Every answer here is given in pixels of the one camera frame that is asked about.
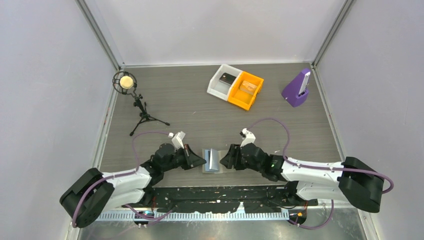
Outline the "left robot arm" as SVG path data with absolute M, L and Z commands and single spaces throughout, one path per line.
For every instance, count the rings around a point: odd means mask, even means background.
M 176 149 L 164 143 L 136 168 L 119 172 L 88 169 L 59 199 L 60 205 L 72 218 L 75 228 L 85 228 L 106 211 L 126 205 L 148 207 L 153 202 L 152 187 L 165 172 L 182 168 L 190 170 L 207 161 L 195 154 L 188 144 Z

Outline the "beige card holder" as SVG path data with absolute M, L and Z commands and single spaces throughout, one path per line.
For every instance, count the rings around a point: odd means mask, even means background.
M 228 169 L 220 163 L 220 160 L 224 158 L 226 153 L 227 151 L 225 150 L 216 150 L 212 148 L 203 149 L 202 157 L 206 160 L 206 163 L 202 166 L 202 173 L 224 174 L 234 172 L 234 169 Z

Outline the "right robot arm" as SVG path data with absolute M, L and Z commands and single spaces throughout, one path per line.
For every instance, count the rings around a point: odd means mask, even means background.
M 285 198 L 291 205 L 323 199 L 345 201 L 369 213 L 380 211 L 384 178 L 356 157 L 339 162 L 302 161 L 268 154 L 249 143 L 232 144 L 220 164 L 256 171 L 272 182 L 287 182 Z

